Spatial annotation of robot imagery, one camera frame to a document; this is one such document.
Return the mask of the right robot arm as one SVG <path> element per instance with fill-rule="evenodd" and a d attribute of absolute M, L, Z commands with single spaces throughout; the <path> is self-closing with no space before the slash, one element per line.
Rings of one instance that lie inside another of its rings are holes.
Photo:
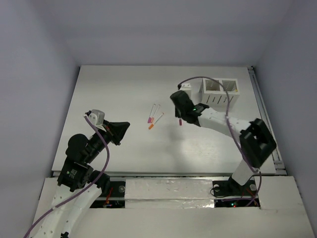
<path fill-rule="evenodd" d="M 194 104 L 185 91 L 170 96 L 175 116 L 198 127 L 215 130 L 233 139 L 242 161 L 227 180 L 213 182 L 211 193 L 216 198 L 242 196 L 252 184 L 251 177 L 258 175 L 261 166 L 276 149 L 276 142 L 262 119 L 247 121 L 229 117 L 208 105 Z"/>

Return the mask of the orange cap white marker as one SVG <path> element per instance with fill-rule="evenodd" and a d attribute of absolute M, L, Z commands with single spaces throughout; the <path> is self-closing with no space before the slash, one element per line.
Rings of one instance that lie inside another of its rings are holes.
<path fill-rule="evenodd" d="M 157 119 L 154 119 L 154 121 L 150 124 L 148 129 L 151 130 L 163 116 L 164 116 L 164 113 L 161 113 Z"/>

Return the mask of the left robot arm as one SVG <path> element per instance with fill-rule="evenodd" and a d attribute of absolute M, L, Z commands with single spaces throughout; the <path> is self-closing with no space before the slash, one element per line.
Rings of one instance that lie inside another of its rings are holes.
<path fill-rule="evenodd" d="M 105 174 L 106 165 L 101 171 L 94 170 L 90 163 L 106 150 L 106 162 L 110 153 L 108 144 L 120 145 L 130 123 L 109 122 L 90 119 L 86 122 L 94 130 L 87 138 L 83 134 L 73 135 L 66 149 L 66 159 L 57 178 L 57 187 L 50 209 L 40 216 L 24 235 L 29 238 L 35 226 L 35 238 L 72 238 L 90 206 L 99 196 L 110 189 L 110 177 Z"/>

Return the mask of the pink cap white marker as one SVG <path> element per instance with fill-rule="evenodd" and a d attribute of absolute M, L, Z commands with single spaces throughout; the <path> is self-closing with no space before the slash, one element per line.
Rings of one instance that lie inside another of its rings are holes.
<path fill-rule="evenodd" d="M 155 106 L 154 112 L 153 112 L 153 114 L 152 114 L 152 116 L 151 116 L 150 123 L 153 123 L 153 122 L 154 122 L 155 116 L 156 116 L 156 114 L 157 114 L 159 108 L 160 108 L 160 104 L 158 104 L 158 105 Z"/>

